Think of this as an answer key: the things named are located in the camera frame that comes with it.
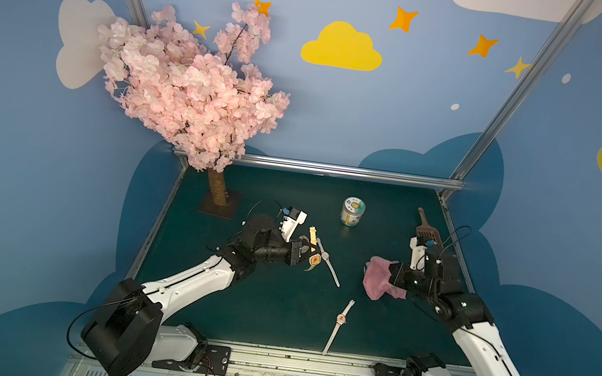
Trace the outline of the gold strap watch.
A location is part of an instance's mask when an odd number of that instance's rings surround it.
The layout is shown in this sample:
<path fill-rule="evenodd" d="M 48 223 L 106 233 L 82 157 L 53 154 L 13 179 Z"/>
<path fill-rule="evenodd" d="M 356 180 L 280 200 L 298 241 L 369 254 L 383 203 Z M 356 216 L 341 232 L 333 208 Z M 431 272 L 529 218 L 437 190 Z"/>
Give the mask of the gold strap watch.
<path fill-rule="evenodd" d="M 318 265 L 320 265 L 320 263 L 322 262 L 322 254 L 321 254 L 321 250 L 320 250 L 320 244 L 317 238 L 317 231 L 316 231 L 316 227 L 315 226 L 311 226 L 309 228 L 309 245 L 310 245 L 310 251 L 309 251 L 309 258 L 308 258 L 308 265 L 309 267 L 307 269 L 305 269 L 306 272 L 311 272 L 311 270 L 313 270 L 315 267 L 317 267 Z"/>

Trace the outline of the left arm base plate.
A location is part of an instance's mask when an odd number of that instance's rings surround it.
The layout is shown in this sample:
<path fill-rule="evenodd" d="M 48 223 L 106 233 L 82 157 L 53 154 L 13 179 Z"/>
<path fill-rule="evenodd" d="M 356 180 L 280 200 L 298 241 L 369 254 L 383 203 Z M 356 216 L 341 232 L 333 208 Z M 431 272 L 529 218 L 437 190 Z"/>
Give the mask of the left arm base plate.
<path fill-rule="evenodd" d="M 215 375 L 225 376 L 231 359 L 232 348 L 229 346 L 201 344 L 184 360 L 153 360 L 151 366 L 154 369 L 187 371 L 188 373 L 204 373 L 211 368 Z"/>

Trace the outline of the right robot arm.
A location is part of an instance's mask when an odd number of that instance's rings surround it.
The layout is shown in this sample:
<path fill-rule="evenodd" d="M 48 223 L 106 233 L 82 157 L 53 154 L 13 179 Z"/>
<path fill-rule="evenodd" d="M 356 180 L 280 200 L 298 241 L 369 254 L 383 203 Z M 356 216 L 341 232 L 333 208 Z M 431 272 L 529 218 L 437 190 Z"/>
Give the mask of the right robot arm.
<path fill-rule="evenodd" d="M 390 266 L 389 284 L 427 302 L 463 351 L 475 376 L 520 376 L 493 316 L 480 296 L 445 269 L 441 251 L 426 250 L 412 264 Z M 433 354 L 409 357 L 401 376 L 452 376 Z"/>

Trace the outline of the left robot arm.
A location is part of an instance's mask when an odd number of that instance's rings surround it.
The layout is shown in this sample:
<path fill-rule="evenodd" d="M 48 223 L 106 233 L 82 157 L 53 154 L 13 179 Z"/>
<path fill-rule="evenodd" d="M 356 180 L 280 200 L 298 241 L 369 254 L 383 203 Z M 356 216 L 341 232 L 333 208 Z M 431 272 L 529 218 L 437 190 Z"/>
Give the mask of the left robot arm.
<path fill-rule="evenodd" d="M 297 238 L 296 226 L 288 217 L 276 224 L 258 215 L 244 223 L 234 240 L 193 268 L 154 282 L 124 279 L 90 310 L 91 318 L 80 332 L 87 347 L 84 356 L 97 360 L 108 376 L 127 376 L 147 362 L 198 367 L 207 339 L 192 325 L 168 326 L 166 320 L 246 279 L 257 263 L 296 266 L 319 256 L 316 229 Z"/>

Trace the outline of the pink cloth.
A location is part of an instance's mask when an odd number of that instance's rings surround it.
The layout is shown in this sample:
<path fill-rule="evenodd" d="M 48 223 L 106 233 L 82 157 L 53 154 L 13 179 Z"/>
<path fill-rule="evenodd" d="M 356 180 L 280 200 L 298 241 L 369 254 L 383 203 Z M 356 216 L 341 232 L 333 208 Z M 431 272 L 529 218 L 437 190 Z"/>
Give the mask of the pink cloth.
<path fill-rule="evenodd" d="M 385 294 L 397 300 L 405 300 L 407 291 L 390 282 L 392 268 L 400 264 L 381 257 L 371 258 L 364 267 L 363 287 L 370 300 L 377 301 Z"/>

